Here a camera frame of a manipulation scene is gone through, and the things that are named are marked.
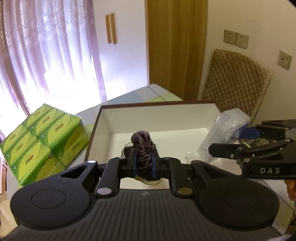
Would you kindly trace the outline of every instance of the electrical outlet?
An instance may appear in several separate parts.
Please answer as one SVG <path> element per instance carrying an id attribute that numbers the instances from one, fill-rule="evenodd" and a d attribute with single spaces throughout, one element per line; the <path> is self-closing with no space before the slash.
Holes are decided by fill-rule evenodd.
<path id="1" fill-rule="evenodd" d="M 230 30 L 224 30 L 224 42 L 228 44 L 235 44 L 235 32 Z"/>
<path id="2" fill-rule="evenodd" d="M 289 70 L 292 61 L 292 56 L 285 53 L 284 51 L 279 51 L 278 65 Z"/>
<path id="3" fill-rule="evenodd" d="M 235 41 L 236 46 L 246 49 L 248 48 L 248 42 L 249 42 L 249 36 L 237 33 L 236 41 Z"/>

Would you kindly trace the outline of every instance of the clear plastic package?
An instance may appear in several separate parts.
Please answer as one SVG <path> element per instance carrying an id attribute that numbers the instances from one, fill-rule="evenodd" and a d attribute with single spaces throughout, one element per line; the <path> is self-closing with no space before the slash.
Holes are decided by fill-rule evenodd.
<path id="1" fill-rule="evenodd" d="M 197 150 L 200 160 L 206 163 L 216 160 L 209 154 L 209 146 L 212 143 L 235 143 L 250 122 L 250 117 L 240 109 L 222 112 Z"/>

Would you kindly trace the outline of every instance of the brown velvet scrunchie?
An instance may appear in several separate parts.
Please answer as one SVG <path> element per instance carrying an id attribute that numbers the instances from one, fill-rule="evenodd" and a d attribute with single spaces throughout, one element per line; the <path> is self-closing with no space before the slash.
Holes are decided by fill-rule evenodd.
<path id="1" fill-rule="evenodd" d="M 131 136 L 133 146 L 125 147 L 123 155 L 129 156 L 132 148 L 135 148 L 137 153 L 137 175 L 147 181 L 154 180 L 152 177 L 151 152 L 154 148 L 154 143 L 151 140 L 150 134 L 147 131 L 138 131 Z"/>

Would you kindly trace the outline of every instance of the table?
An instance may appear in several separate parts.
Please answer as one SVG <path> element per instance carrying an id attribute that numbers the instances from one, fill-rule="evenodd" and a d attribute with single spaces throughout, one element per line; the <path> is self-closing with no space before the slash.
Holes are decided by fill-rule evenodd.
<path id="1" fill-rule="evenodd" d="M 148 85 L 137 89 L 125 95 L 119 96 L 100 105 L 94 106 L 87 110 L 78 113 L 82 117 L 84 125 L 94 124 L 95 119 L 99 113 L 101 105 L 107 104 L 125 104 L 125 103 L 140 103 L 140 102 L 164 102 L 164 101 L 181 101 L 179 97 L 170 93 L 168 90 L 156 85 Z M 78 156 L 72 161 L 68 168 L 74 167 L 84 161 L 86 148 L 84 148 Z M 212 162 L 214 166 L 232 172 L 234 174 L 241 174 L 240 167 L 229 159 L 217 159 Z M 284 233 L 289 225 L 290 219 L 294 210 L 294 202 L 288 197 L 286 185 L 282 180 L 256 180 L 256 182 L 271 188 L 279 197 L 280 209 L 277 216 L 277 221 L 274 222 L 274 227 L 280 232 Z M 20 188 L 13 173 L 10 169 L 7 171 L 7 198 L 10 199 L 12 195 Z"/>

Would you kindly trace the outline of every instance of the quilted chair cover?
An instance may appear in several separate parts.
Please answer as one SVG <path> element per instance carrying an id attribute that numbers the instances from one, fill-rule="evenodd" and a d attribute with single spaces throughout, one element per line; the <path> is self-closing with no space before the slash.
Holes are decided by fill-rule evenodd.
<path id="1" fill-rule="evenodd" d="M 215 100 L 222 111 L 239 108 L 251 121 L 266 93 L 272 73 L 240 53 L 214 49 L 202 100 Z"/>

